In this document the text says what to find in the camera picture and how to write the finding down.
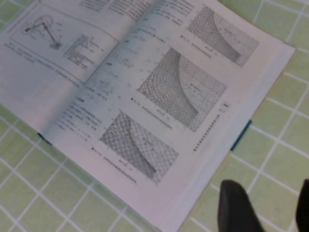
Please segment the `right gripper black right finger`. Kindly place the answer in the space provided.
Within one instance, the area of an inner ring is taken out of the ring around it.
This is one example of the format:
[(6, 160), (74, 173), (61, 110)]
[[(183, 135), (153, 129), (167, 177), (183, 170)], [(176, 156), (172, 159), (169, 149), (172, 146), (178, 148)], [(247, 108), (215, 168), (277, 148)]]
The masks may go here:
[(305, 179), (299, 193), (295, 220), (299, 232), (309, 232), (309, 180)]

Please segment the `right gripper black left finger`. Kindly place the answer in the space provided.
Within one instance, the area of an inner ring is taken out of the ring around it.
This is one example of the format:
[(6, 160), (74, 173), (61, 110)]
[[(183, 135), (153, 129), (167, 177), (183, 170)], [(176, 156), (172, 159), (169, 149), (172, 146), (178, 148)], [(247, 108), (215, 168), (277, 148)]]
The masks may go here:
[(218, 203), (218, 231), (263, 232), (246, 190), (234, 180), (223, 180)]

